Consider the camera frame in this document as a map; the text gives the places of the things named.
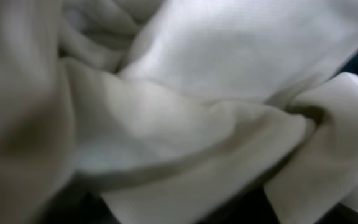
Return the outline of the white t-shirt black print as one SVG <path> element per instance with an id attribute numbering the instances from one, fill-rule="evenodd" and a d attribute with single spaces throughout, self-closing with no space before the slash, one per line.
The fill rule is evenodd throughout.
<path id="1" fill-rule="evenodd" d="M 358 223 L 358 1 L 0 1 L 0 223 Z"/>

